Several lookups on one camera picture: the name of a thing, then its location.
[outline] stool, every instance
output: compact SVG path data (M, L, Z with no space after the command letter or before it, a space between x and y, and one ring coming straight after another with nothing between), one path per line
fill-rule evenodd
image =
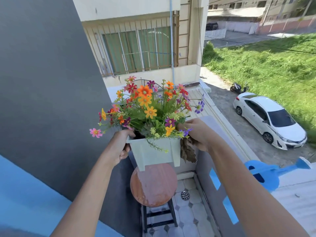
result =
M166 224L178 227L174 213L172 196L178 185L177 174L171 165L156 164L145 166L145 171L136 167L131 177L131 191L134 198L142 205L144 210L144 232L148 228ZM147 213L147 207L158 207L168 203L169 210ZM147 218L171 213L172 219L153 224L147 224Z

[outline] car wheel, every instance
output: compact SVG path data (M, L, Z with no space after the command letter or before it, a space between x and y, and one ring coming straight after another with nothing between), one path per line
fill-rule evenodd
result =
M262 136L266 143L269 143L269 144L273 143L273 136L270 133L264 132Z
M235 111L236 111L237 115L240 115L240 116L241 116L241 114L242 114L242 109L241 109L239 106L236 107Z

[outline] sedan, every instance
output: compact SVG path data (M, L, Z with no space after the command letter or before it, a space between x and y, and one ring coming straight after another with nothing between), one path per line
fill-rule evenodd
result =
M274 147L287 150L303 146L306 131L278 103L265 96L245 92L236 97L236 113L249 121Z

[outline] blue wall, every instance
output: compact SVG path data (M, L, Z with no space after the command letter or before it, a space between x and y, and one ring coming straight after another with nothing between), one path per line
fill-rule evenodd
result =
M71 202L0 155L0 225L49 236ZM95 236L122 236L98 222Z

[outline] car roof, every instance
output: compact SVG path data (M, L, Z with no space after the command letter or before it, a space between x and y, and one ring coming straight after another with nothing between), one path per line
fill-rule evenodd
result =
M256 96L251 98L252 101L259 104L267 112L279 111L284 109L280 104L276 103L274 100L269 99L266 96Z

